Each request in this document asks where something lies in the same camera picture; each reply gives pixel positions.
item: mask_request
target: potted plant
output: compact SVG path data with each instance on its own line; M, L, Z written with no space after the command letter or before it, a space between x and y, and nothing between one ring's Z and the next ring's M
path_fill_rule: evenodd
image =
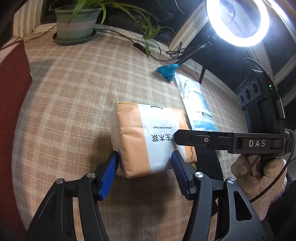
M54 35L54 41L63 45L89 41L95 34L94 26L101 11L103 11L101 24L104 23L106 7L114 7L124 11L136 23L138 21L130 13L129 9L134 9L137 13L141 13L142 15L146 13L153 16L140 7L118 3L115 0L78 0L74 5L66 5L54 9L57 15L57 33Z
M146 56L149 58L149 54L150 54L148 40L154 42L158 46L159 56L160 56L161 55L161 48L160 48L159 44L155 40L153 40L153 38L157 36L158 32L162 28L169 28L173 32L175 32L175 31L170 27L160 27L158 24L156 24L157 27L154 27L151 24L151 20L150 20L149 16L145 16L145 14L143 14L141 11L139 11L137 9L135 9L135 11L140 15L140 17L136 21L136 25L138 25L140 27L141 32L143 34L142 40L145 41Z

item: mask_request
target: blue gripper pad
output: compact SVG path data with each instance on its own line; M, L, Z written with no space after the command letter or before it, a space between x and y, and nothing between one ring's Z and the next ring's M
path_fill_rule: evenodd
M169 64L165 66L158 67L156 71L161 73L167 81L171 82L174 80L175 69L179 68L178 64Z
M112 151L107 161L104 163L100 173L98 174L98 180L100 183L99 200L102 201L110 192L115 174L119 165L119 154L116 151Z
M195 199L197 196L197 188L193 178L195 169L190 163L184 161L177 150L172 152L171 163L182 195L188 201Z

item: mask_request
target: green plant leaf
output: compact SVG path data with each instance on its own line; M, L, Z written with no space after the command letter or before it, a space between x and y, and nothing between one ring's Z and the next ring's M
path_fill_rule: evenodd
M158 46L158 49L159 49L159 56L161 56L161 48L160 48L159 44L155 40L151 40L151 41L153 41L154 43L156 43L156 45Z
M105 21L105 18L106 18L106 7L103 3L101 5L102 5L102 9L103 9L103 18L102 18L101 24L103 24Z
M129 10L127 8L125 8L125 7L122 6L122 4L112 3L110 5L108 4L107 6L118 8L118 9L124 11L125 13L127 13L134 22L137 21L136 18L129 12Z
M143 9L143 8L140 8L140 7L137 7L137 6L135 6L135 5L131 5L131 4L126 4L126 3L121 3L121 5L122 5L122 6L126 6L126 7L130 7L130 8L132 8L132 9L134 9L134 10L137 9L137 10L139 10L139 11L141 11L141 12L147 13L147 14L149 14L150 16L154 17L154 18L159 22L159 19L158 19L156 16L154 16L152 13L146 11L146 10Z
M149 16L147 16L147 22L149 26L152 26Z
M148 39L153 39L159 32L159 30L161 29L160 26L158 26L149 36Z
M140 28L143 34L143 38L147 39L149 36L149 29L145 25L140 25Z
M149 58L149 43L147 40L145 40L145 50L146 50L146 56Z
M143 14L141 11L137 10L137 9L134 9L134 11L138 14L140 14L142 17L143 17L143 21L144 22L148 22L148 19L147 17L145 16L145 14Z
M59 1L59 0L55 0L55 1L53 1L53 2L49 5L49 9L48 9L49 12L54 11L54 10L56 9L56 8L53 8L53 9L52 9L52 5L55 4L55 3L58 2L58 1Z
M76 6L74 8L74 11L68 21L68 24L72 20L72 18L74 18L77 15L77 13L79 13L79 11L85 6L86 2L87 2L87 0L78 0Z
M91 7L95 7L95 6L99 6L99 5L100 5L100 1L98 1L98 0L87 0L84 7L91 8Z
M169 28L170 30L172 30L173 32L175 32L175 30L173 30L171 27L160 27L160 28Z

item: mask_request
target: plaid tablecloth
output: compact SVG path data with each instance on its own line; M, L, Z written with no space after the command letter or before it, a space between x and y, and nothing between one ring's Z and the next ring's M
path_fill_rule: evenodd
M25 45L33 83L15 131L12 171L26 228L57 178L78 179L106 160L112 150L109 114L117 101L184 110L176 83L155 72L162 64L131 42L98 35L85 44L59 46L52 34ZM178 72L199 77L185 67ZM218 130L246 131L234 99L207 79L202 91ZM225 152L218 156L224 176L230 176L236 157ZM137 241L181 240L191 206L172 170L136 179L117 176L109 196L99 203L110 240ZM77 208L75 225L81 241Z

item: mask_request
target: plant pot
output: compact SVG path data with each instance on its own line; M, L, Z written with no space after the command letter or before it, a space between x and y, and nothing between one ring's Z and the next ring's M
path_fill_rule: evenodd
M102 9L81 9L80 12L72 18L71 22L68 23L74 8L75 5L66 5L54 11L57 15L57 40L77 41L91 37L94 25Z

